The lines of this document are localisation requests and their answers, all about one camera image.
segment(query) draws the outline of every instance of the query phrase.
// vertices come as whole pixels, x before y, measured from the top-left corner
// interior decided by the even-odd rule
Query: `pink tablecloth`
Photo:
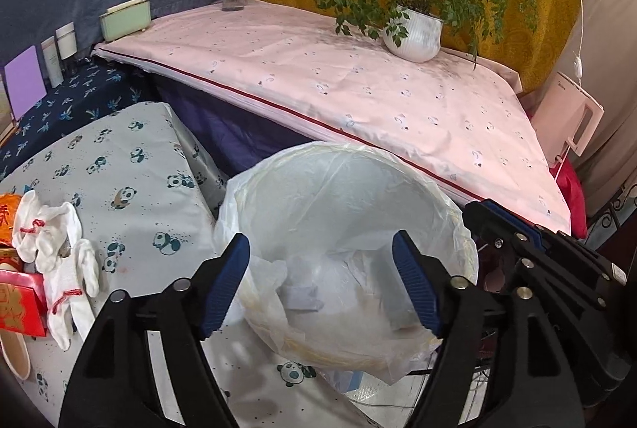
[[[328,17],[248,1],[153,21],[96,53],[215,95],[307,137],[386,149],[456,202],[492,198],[571,232],[570,213],[497,64],[441,52],[416,64],[380,41],[337,37]]]

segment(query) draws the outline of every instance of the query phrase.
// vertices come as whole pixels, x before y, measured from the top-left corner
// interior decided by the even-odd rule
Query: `panda print tablecloth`
[[[213,256],[225,176],[170,106],[144,102],[57,141],[0,183],[2,193],[31,188],[43,203],[75,205],[99,250],[97,314],[110,291],[161,291]],[[22,385],[54,426],[81,345],[77,333],[66,353],[50,336],[27,338],[33,371]]]

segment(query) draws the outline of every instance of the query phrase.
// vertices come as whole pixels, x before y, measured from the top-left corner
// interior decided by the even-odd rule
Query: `purple card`
[[[31,107],[47,95],[42,73],[37,63],[36,47],[32,45],[4,68],[6,89],[11,102],[11,110],[17,121]]]

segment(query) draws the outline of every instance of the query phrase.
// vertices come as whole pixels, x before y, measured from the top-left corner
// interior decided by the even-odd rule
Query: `white container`
[[[431,60],[440,51],[442,20],[406,7],[402,8],[401,11],[409,15],[409,20],[398,18],[395,19],[395,23],[403,25],[407,29],[407,38],[401,39],[401,46],[396,47],[391,35],[383,30],[382,37],[385,45],[391,53],[404,60],[414,63],[424,63]]]
[[[55,47],[55,37],[51,36],[50,38],[47,38],[41,43],[41,45],[51,86],[55,88],[64,81],[62,68],[60,67],[60,58],[57,56],[57,48]]]
[[[57,48],[60,49],[60,58],[65,60],[72,57],[77,51],[75,43],[75,25],[68,23],[55,31],[57,37]]]

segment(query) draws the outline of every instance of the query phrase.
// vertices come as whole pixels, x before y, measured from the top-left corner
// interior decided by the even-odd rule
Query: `silver screw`
[[[124,290],[115,290],[111,293],[109,299],[112,303],[121,303],[126,298],[126,292]]]
[[[174,283],[173,283],[173,290],[174,291],[186,291],[188,288],[190,288],[190,279],[177,279]]]
[[[515,293],[517,293],[517,296],[523,301],[528,301],[533,296],[531,288],[527,288],[526,286],[520,286],[517,290],[515,290]]]
[[[451,285],[456,290],[466,290],[466,288],[469,287],[469,281],[461,275],[456,275],[455,277],[451,277]]]

